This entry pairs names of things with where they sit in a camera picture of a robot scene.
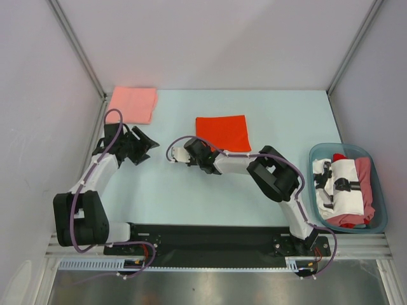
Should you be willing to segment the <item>orange polo t-shirt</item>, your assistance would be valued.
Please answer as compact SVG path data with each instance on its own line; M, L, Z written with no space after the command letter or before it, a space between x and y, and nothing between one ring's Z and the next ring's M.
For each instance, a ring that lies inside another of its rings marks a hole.
M221 117L197 117L196 136L220 149L236 153L251 151L247 121L244 115Z

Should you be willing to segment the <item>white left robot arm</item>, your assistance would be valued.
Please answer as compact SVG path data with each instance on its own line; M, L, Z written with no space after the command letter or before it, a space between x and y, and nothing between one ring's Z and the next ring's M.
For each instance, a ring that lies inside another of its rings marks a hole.
M135 166L149 158L148 151L159 143L141 129L126 124L104 125L104 136L92 152L90 164L80 180L66 193L53 199L57 240L62 247L118 243L127 254L140 248L140 238L131 233L129 222L112 222L102 204L102 194L121 164Z

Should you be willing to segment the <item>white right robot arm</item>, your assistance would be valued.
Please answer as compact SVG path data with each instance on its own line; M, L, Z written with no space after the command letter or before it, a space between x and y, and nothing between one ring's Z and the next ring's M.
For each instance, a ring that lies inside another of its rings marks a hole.
M249 175L268 199L279 204L294 238L295 251L308 255L316 248L318 232L301 199L305 178L273 147L264 146L257 153L231 152L201 137L187 135L173 141L165 156L169 162L198 166L209 175Z

